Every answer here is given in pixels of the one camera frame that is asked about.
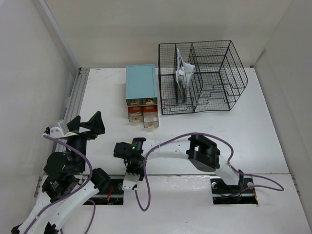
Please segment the teal drawer box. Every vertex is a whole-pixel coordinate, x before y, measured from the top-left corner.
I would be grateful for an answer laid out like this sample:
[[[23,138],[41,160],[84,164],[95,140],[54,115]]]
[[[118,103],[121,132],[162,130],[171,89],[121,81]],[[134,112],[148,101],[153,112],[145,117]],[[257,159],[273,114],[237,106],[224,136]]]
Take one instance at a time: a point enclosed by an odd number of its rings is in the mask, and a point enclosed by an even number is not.
[[[126,103],[128,107],[158,103],[156,69],[153,64],[126,66]]]

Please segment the white paper sheets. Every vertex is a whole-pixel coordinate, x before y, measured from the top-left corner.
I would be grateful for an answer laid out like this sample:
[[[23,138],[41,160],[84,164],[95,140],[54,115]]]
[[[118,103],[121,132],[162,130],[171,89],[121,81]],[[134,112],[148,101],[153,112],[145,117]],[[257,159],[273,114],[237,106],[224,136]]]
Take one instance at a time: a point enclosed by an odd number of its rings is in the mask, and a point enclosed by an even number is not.
[[[175,72],[176,83],[180,90],[181,102],[186,103],[188,98],[189,83],[194,74],[195,66],[190,63],[185,63],[183,61],[182,55],[178,48],[176,49],[176,62],[177,62],[177,70]]]

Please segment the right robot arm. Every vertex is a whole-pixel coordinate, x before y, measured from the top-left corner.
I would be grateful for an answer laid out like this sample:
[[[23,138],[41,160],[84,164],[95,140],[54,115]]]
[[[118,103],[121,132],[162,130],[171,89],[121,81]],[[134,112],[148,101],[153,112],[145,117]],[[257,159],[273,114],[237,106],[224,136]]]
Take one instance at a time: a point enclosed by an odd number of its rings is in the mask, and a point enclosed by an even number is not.
[[[217,144],[199,134],[192,134],[187,140],[174,139],[168,143],[137,137],[131,143],[117,143],[114,157],[121,158],[126,163],[122,184],[124,191],[136,189],[144,179],[144,161],[156,158],[188,160],[199,171],[215,173],[231,192],[237,192],[244,185],[243,176],[230,167]]]

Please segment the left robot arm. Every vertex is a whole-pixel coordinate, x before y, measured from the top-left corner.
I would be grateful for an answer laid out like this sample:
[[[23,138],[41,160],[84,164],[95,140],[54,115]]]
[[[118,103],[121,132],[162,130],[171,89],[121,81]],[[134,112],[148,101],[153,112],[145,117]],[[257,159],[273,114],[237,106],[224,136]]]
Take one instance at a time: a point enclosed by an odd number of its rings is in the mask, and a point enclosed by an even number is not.
[[[65,147],[49,155],[43,170],[47,175],[27,219],[12,228],[13,234],[58,234],[64,223],[85,202],[108,190],[110,176],[93,168],[86,157],[87,141],[105,133],[101,112],[87,122],[76,116],[70,122],[50,124],[43,137]]]

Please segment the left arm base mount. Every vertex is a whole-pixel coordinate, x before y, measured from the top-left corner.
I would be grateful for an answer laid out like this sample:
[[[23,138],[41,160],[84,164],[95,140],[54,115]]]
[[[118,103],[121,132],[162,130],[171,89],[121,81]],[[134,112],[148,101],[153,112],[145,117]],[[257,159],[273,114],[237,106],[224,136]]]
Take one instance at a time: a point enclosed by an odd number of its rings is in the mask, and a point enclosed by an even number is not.
[[[104,192],[92,196],[92,200],[96,205],[123,205],[124,191],[122,190],[123,176],[113,175],[109,183],[109,187]]]

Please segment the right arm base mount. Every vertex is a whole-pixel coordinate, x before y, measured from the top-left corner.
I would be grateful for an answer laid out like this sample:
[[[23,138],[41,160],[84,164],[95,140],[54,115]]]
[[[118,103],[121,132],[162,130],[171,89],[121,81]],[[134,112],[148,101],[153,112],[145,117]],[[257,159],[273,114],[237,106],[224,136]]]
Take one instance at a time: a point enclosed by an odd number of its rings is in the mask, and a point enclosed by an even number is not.
[[[258,204],[253,179],[243,178],[237,185],[226,185],[220,178],[211,178],[212,200],[214,205]]]

